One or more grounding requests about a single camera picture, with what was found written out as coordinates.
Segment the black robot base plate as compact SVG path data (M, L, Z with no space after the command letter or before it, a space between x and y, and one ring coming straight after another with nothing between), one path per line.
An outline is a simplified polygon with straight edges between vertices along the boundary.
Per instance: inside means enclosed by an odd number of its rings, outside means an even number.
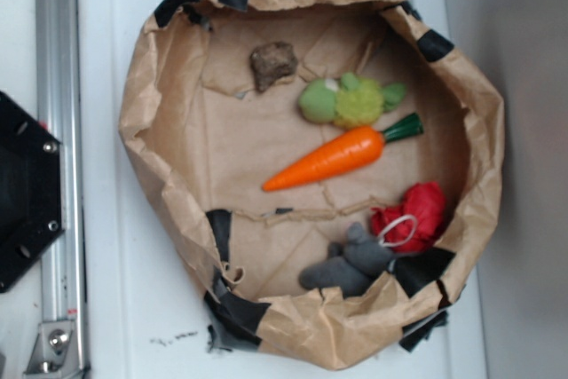
M60 142L1 94L1 292L63 232Z

